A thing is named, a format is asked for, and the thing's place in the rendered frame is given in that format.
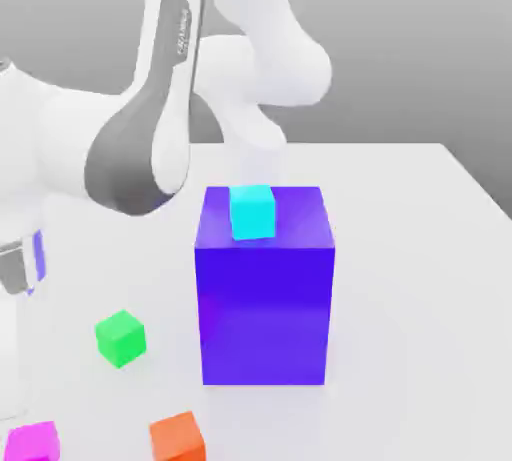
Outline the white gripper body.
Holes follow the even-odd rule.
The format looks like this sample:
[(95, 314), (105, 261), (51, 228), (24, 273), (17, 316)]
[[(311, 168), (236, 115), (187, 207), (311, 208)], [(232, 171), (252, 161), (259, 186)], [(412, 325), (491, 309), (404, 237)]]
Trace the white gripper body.
[(23, 415), (30, 401), (27, 302), (27, 293), (0, 294), (0, 420)]

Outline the small magenta cube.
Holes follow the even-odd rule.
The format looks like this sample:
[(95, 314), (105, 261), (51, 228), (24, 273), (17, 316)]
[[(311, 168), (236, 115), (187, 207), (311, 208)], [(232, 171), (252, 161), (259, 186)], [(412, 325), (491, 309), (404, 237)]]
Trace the small magenta cube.
[(3, 461), (60, 461), (54, 421), (23, 425), (8, 432)]

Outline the small green cube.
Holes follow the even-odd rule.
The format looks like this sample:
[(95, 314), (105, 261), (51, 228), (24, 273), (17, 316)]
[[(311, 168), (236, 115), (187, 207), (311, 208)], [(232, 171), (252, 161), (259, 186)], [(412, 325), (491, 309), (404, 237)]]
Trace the small green cube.
[(147, 350), (144, 325), (120, 310), (95, 325), (99, 353), (114, 367), (122, 368)]

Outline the small orange cube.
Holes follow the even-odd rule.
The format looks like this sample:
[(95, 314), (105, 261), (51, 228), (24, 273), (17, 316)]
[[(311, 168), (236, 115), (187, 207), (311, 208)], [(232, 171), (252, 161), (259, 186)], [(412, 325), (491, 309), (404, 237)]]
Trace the small orange cube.
[(153, 461), (206, 461), (206, 445), (191, 411), (149, 426)]

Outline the small cyan cube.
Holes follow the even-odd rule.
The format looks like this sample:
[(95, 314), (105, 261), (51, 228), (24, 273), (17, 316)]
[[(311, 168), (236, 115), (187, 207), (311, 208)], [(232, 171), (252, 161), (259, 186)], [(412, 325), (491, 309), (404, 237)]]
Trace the small cyan cube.
[(276, 235), (276, 200), (269, 185), (229, 187), (229, 216), (236, 241)]

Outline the large blue box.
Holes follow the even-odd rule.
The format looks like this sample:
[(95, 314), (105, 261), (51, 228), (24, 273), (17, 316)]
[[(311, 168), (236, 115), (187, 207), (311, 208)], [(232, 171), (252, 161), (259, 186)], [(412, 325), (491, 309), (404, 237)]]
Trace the large blue box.
[(236, 241), (229, 191), (205, 191), (194, 246), (202, 380), (325, 381), (335, 241), (317, 187), (276, 187), (276, 235)]

